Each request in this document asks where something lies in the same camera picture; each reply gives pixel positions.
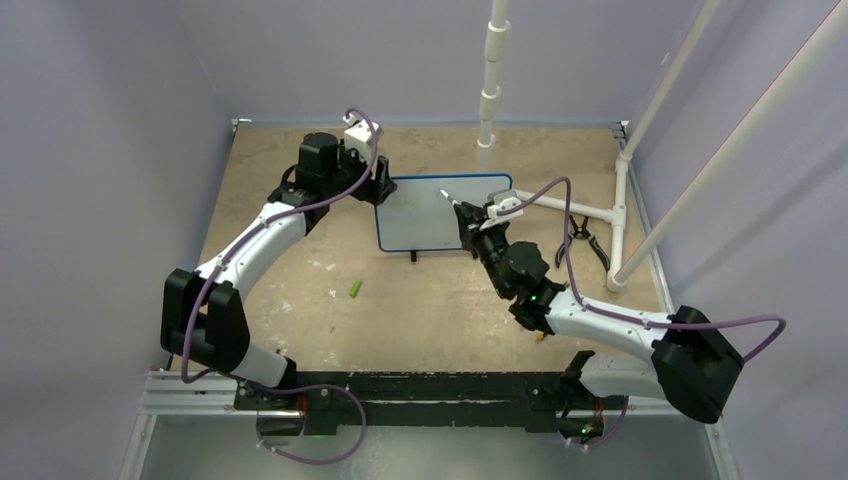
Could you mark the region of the white green whiteboard marker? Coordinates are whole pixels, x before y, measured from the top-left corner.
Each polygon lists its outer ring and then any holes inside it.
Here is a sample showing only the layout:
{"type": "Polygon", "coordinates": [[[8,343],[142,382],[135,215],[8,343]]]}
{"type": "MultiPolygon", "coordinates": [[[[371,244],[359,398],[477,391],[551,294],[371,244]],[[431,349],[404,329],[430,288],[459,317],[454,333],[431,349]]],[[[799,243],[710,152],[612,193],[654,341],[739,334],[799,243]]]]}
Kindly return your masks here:
{"type": "Polygon", "coordinates": [[[440,194],[441,194],[441,195],[442,195],[442,196],[443,196],[443,197],[444,197],[444,198],[445,198],[445,199],[446,199],[446,200],[447,200],[447,201],[448,201],[448,202],[449,202],[452,206],[457,206],[457,205],[459,205],[459,204],[460,204],[460,203],[459,203],[459,202],[458,202],[458,201],[457,201],[457,200],[456,200],[453,196],[451,196],[451,195],[450,195],[450,194],[449,194],[446,190],[444,190],[444,189],[440,189],[440,190],[439,190],[439,192],[440,192],[440,194]]]}

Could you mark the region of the blue framed whiteboard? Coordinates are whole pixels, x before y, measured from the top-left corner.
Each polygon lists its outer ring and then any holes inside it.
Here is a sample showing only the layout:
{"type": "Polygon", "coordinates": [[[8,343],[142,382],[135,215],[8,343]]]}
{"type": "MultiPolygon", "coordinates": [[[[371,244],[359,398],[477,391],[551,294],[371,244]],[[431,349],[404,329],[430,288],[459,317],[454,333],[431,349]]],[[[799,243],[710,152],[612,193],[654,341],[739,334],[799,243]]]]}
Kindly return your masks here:
{"type": "Polygon", "coordinates": [[[440,194],[458,202],[483,205],[492,192],[513,187],[504,172],[402,175],[392,178],[397,190],[375,208],[378,248],[386,253],[459,250],[457,219],[440,194]]]}

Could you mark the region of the green marker cap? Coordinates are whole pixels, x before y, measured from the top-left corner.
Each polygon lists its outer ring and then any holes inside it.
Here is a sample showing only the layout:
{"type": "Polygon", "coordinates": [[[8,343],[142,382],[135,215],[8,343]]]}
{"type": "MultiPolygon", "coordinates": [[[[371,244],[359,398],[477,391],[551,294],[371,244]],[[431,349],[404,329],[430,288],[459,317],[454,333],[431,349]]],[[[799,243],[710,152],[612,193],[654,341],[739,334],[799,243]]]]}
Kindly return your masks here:
{"type": "Polygon", "coordinates": [[[351,298],[356,298],[358,296],[358,294],[361,290],[362,284],[363,284],[362,280],[356,280],[353,283],[353,285],[351,286],[351,289],[349,291],[349,295],[350,295],[351,298]]]}

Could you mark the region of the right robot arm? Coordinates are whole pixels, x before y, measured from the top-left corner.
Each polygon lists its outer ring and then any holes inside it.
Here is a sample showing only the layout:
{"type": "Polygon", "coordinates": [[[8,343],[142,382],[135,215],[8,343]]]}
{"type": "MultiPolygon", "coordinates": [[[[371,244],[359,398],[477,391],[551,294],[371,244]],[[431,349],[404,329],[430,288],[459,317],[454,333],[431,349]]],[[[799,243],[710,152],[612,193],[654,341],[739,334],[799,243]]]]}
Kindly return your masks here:
{"type": "Polygon", "coordinates": [[[468,202],[451,206],[463,249],[481,262],[522,327],[625,352],[652,368],[654,386],[636,395],[665,399],[701,423],[718,421],[745,361],[699,310],[638,312],[580,300],[573,288],[547,278],[549,266],[535,243],[507,240],[508,223],[490,225],[486,210],[468,202]]]}

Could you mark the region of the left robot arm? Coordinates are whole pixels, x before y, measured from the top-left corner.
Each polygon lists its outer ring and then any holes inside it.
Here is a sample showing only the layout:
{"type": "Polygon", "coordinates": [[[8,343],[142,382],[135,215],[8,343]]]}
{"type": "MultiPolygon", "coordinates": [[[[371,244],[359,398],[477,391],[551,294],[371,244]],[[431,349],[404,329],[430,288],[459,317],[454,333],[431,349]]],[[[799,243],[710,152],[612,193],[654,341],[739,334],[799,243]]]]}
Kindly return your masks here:
{"type": "Polygon", "coordinates": [[[305,135],[296,164],[285,170],[248,227],[211,260],[167,276],[161,347],[184,362],[258,384],[260,397],[272,408],[292,405],[298,395],[296,364],[253,340],[244,302],[331,204],[351,196],[378,206],[396,190],[388,159],[377,153],[381,134],[359,123],[341,138],[325,132],[305,135]]]}

